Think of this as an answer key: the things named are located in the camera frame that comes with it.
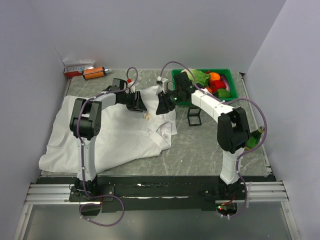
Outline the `gold brooch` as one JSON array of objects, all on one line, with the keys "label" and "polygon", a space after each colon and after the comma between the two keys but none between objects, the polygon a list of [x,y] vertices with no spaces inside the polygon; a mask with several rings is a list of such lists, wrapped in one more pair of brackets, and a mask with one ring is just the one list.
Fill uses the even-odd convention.
[{"label": "gold brooch", "polygon": [[145,119],[146,121],[148,121],[150,118],[151,118],[151,115],[150,115],[149,113],[145,113],[145,114],[144,114],[144,119]]}]

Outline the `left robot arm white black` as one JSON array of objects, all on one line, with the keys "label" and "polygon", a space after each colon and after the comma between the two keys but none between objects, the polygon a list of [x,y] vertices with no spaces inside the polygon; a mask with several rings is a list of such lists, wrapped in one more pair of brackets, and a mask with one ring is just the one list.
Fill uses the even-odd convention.
[{"label": "left robot arm white black", "polygon": [[141,92],[131,91],[124,80],[115,78],[112,85],[88,99],[74,102],[69,129],[77,140],[78,170],[74,183],[75,192],[87,201],[99,195],[98,174],[95,167],[96,138],[102,127],[102,111],[116,104],[125,105],[134,112],[146,112]]}]

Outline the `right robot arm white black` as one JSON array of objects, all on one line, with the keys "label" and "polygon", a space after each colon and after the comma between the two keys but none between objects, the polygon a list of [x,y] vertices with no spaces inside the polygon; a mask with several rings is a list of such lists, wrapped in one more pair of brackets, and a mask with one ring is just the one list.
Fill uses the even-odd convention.
[{"label": "right robot arm white black", "polygon": [[215,98],[204,85],[189,80],[186,72],[175,77],[176,89],[169,90],[168,81],[162,76],[157,77],[156,84],[161,87],[161,92],[157,94],[156,114],[167,114],[178,103],[189,101],[216,121],[217,142],[223,154],[218,193],[223,199],[230,199],[240,189],[240,163],[251,136],[246,111]]}]

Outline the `white garment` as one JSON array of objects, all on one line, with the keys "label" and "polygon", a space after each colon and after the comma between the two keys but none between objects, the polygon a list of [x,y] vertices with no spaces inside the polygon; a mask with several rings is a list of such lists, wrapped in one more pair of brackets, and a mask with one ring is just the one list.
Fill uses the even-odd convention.
[{"label": "white garment", "polygon": [[[132,160],[155,157],[171,148],[172,136],[177,135],[176,112],[156,115],[159,87],[142,89],[141,97],[147,112],[135,112],[116,104],[102,111],[101,130],[95,141],[95,168],[98,173]],[[38,166],[53,173],[77,173],[77,140],[69,123],[76,97],[64,98],[58,111],[46,153]],[[149,113],[151,118],[144,119]]]}]

